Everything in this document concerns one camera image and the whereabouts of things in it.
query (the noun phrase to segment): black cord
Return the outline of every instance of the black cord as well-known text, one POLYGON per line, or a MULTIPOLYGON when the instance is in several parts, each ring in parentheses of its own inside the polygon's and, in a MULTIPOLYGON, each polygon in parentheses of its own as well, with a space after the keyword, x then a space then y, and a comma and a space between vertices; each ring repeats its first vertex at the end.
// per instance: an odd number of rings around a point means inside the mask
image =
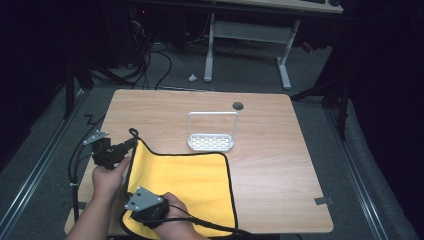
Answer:
POLYGON ((79 218, 79 206, 78 206, 78 165, 82 161, 80 159, 81 153, 85 147, 85 145, 82 145, 84 140, 87 138, 87 136, 90 134, 90 132, 93 131, 93 129, 105 118, 106 115, 101 117, 96 123, 94 123, 91 128, 84 134, 84 136, 81 138, 80 142, 78 143, 77 147, 74 149, 71 158, 68 163, 68 178, 70 183, 70 186, 72 187, 72 206, 74 209, 74 222, 76 222, 79 218), (75 155, 77 155, 77 162, 74 165, 73 171, 72 169, 72 163, 74 162, 75 155))
POLYGON ((171 58, 170 58, 170 57, 168 57, 168 56, 167 56, 166 54, 164 54, 164 53, 161 53, 161 52, 152 52, 152 53, 160 54, 160 55, 162 55, 162 56, 166 57, 166 58, 169 60, 169 68, 168 68, 168 71, 167 71, 167 72, 165 73, 165 75, 163 75, 163 77, 162 77, 161 79, 159 79, 159 81, 156 83, 155 90, 158 90, 159 84, 162 82, 162 80, 163 80, 166 76, 168 76, 169 72, 171 72, 171 69, 172 69, 172 60, 171 60, 171 58))

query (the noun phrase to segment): desk leg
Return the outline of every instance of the desk leg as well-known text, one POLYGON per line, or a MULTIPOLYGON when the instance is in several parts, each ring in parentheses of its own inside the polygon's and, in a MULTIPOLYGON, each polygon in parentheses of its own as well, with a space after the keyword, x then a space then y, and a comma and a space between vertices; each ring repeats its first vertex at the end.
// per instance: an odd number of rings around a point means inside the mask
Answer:
POLYGON ((277 58, 278 69, 280 70, 281 81, 283 82, 283 88, 286 90, 291 89, 290 79, 287 74, 286 61, 289 56, 291 46, 293 45, 294 38, 296 37, 297 29, 299 28, 300 20, 296 20, 291 28, 289 37, 287 39, 286 48, 282 57, 277 58))
POLYGON ((211 13, 211 24, 209 27, 209 48, 208 55, 206 56, 205 65, 205 82, 212 81, 212 69, 213 69, 213 38, 215 33, 215 13, 211 13))

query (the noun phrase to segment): wooden table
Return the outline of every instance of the wooden table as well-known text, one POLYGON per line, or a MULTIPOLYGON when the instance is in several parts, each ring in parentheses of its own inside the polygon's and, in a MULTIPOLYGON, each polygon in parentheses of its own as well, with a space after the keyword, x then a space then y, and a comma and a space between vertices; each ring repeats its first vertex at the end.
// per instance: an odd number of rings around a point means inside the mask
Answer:
MULTIPOLYGON (((118 90, 102 131, 112 144, 131 137, 129 128, 158 153, 191 153, 187 113, 235 111, 241 102, 235 144, 227 152, 234 201, 241 229, 252 233, 330 232, 333 223, 325 204, 290 98, 283 94, 118 90)), ((90 161, 79 189, 88 202, 93 189, 90 161)), ((124 202, 114 206, 109 233, 125 234, 119 226, 124 202)), ((69 216, 65 231, 73 225, 69 216)))

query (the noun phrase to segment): hand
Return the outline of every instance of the hand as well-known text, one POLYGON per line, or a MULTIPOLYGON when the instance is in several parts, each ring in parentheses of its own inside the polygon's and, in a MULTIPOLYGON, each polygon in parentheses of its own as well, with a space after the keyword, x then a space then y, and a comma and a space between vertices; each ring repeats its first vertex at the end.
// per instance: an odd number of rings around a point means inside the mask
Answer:
POLYGON ((102 166, 97 166, 93 170, 93 198, 103 198, 113 200, 116 192, 122 184, 122 174, 128 166, 131 158, 125 157, 113 170, 107 170, 102 166))
MULTIPOLYGON (((181 202, 175 195, 172 193, 165 193, 163 198, 169 201, 169 213, 166 218, 188 218, 188 212, 186 205, 181 202)), ((194 240, 194 239, 207 239, 206 237, 200 235, 196 232, 191 222, 187 221, 174 221, 174 222, 164 222, 153 231, 160 237, 162 240, 194 240)))

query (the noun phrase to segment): yellow towel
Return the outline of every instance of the yellow towel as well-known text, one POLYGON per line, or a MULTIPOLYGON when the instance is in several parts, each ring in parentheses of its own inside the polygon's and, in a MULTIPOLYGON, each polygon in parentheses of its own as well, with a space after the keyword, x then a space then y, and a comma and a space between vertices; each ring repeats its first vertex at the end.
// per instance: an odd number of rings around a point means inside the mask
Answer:
MULTIPOLYGON (((171 192, 186 204, 191 215, 218 225, 237 227, 230 172, 224 154, 158 154, 139 140, 127 184, 129 193, 135 193, 138 186, 157 195, 171 192)), ((131 219, 131 213, 128 210, 123 214, 124 229, 144 238, 159 239, 151 229, 131 219)), ((195 225, 195 229, 207 237, 231 234, 199 225, 195 225)))

